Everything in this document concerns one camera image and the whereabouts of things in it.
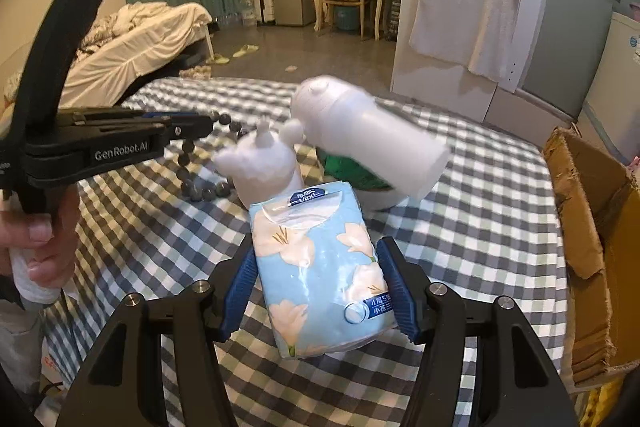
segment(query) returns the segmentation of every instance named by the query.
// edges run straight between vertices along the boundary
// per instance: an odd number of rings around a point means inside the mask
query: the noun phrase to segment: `tissue pack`
[[[346,182],[249,209],[258,272],[284,359],[367,344],[396,325],[391,298]]]

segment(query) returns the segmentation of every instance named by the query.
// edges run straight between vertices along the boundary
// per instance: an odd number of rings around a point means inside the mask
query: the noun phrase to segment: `slipper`
[[[242,48],[240,48],[238,51],[236,51],[233,56],[234,58],[239,58],[242,57],[244,55],[246,55],[247,53],[253,53],[256,52],[260,49],[260,46],[254,46],[253,44],[245,44],[244,46],[242,46]]]
[[[230,61],[229,58],[223,57],[219,53],[214,53],[212,57],[209,57],[206,60],[207,64],[228,64]]]

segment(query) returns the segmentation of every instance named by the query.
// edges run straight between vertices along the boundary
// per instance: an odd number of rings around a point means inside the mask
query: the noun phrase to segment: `blue bin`
[[[334,6],[334,23],[345,32],[360,29],[360,7]]]

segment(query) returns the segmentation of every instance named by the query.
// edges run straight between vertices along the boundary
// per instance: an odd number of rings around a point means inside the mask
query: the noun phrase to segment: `gingham cloth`
[[[266,116],[274,127],[289,117],[296,86],[244,79],[167,78],[148,84],[126,103],[146,110],[226,111],[248,126]],[[365,215],[372,240],[396,238],[431,280],[465,298],[510,295],[527,315],[556,367],[565,330],[566,277],[554,194],[539,151],[525,142],[426,108],[396,105],[449,144],[452,157],[428,197],[407,199]],[[228,128],[196,144],[190,168],[196,183],[215,182],[211,153],[230,143]],[[206,279],[233,256],[250,232],[235,195],[190,203],[175,176],[179,142],[164,158],[80,183],[79,301],[67,298],[46,314],[49,349],[70,383],[111,312],[130,292],[146,299],[178,293]],[[308,185],[320,170],[315,150],[298,160]],[[67,320],[75,339],[68,334]],[[259,281],[241,329],[217,345],[222,377],[240,425],[375,426],[399,423],[418,371],[422,346],[398,330],[367,346],[314,359],[282,361],[274,347]],[[474,385],[475,339],[468,339],[455,425],[467,425]],[[172,341],[162,340],[170,424],[182,425]]]

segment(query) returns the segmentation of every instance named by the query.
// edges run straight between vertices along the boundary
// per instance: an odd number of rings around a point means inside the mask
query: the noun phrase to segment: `wooden chair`
[[[319,21],[318,31],[322,29],[322,20],[324,19],[324,5],[327,5],[331,27],[334,26],[334,6],[360,7],[360,40],[364,40],[364,12],[365,6],[367,5],[366,0],[322,0],[322,2],[318,5],[318,13],[316,14],[316,18]]]

